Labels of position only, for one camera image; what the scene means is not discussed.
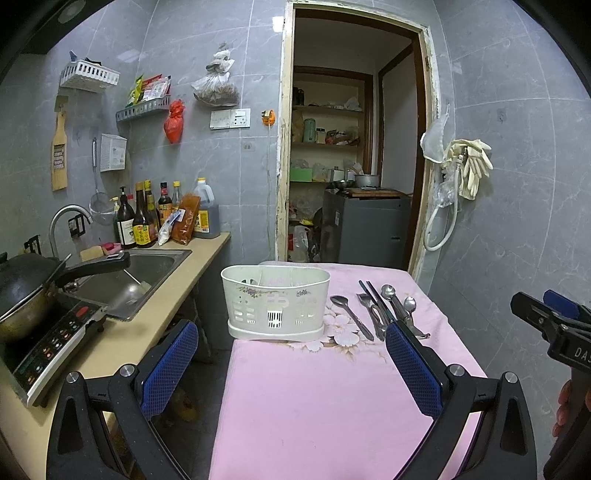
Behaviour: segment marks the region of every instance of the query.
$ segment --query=metal spoon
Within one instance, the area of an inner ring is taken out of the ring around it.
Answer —
[[[383,285],[381,290],[382,297],[390,302],[392,308],[394,309],[394,314],[398,318],[398,320],[402,320],[406,326],[410,329],[410,331],[417,337],[419,340],[425,340],[431,336],[430,333],[423,333],[421,330],[414,326],[412,312],[414,312],[417,308],[417,302],[412,297],[407,297],[405,299],[409,300],[408,306],[412,308],[412,312],[406,309],[401,303],[399,298],[396,296],[396,290],[392,285]]]
[[[349,299],[347,297],[343,297],[341,295],[332,295],[330,301],[334,303],[337,307],[341,307],[342,309],[344,309],[349,314],[349,316],[353,319],[353,321],[355,322],[361,333],[363,333],[364,337],[367,338],[367,340],[369,340],[370,342],[374,341],[374,336],[372,335],[372,333],[357,318],[357,315],[355,315],[353,311],[351,311],[351,309],[349,308]]]
[[[383,298],[390,302],[390,305],[394,309],[394,314],[396,315],[396,318],[398,320],[402,320],[404,323],[408,325],[410,315],[406,310],[404,310],[404,307],[402,306],[400,300],[396,296],[396,290],[394,290],[394,287],[386,283],[386,285],[382,285],[382,290],[380,291],[380,293],[382,294]]]
[[[415,336],[420,340],[426,340],[429,338],[431,336],[430,333],[423,333],[414,326],[413,312],[417,309],[417,301],[414,299],[414,297],[406,297],[402,303],[402,306],[404,307],[404,310],[406,310],[410,315],[411,324],[409,325],[409,328],[411,329],[412,333],[414,333]]]

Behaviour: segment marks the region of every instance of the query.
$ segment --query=white plastic utensil holder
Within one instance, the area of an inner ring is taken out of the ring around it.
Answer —
[[[330,274],[320,268],[234,265],[222,270],[234,338],[311,342],[324,335]]]

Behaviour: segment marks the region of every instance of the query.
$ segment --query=cutting board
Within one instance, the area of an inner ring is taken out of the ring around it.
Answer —
[[[54,192],[68,186],[67,143],[66,113],[61,111],[57,114],[56,134],[51,142],[51,189]]]
[[[363,190],[363,189],[346,189],[345,193],[349,198],[400,198],[406,197],[405,193],[398,190]]]

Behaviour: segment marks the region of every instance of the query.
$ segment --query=control panel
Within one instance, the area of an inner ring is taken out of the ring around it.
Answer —
[[[33,347],[12,373],[17,383],[26,391],[36,382],[41,373],[53,361],[72,337],[99,310],[98,305],[79,302],[67,312]]]

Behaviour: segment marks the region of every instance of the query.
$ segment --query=countertop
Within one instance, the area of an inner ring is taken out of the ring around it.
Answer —
[[[194,238],[186,246],[168,242],[159,249],[189,249],[189,255],[144,304],[131,322],[105,322],[105,331],[89,341],[70,363],[85,378],[113,375],[123,364],[137,364],[156,344],[170,320],[212,259],[230,238]],[[6,368],[0,369],[0,430],[17,461],[31,480],[46,480],[46,456],[59,389],[50,394],[47,408],[27,410],[13,392]]]

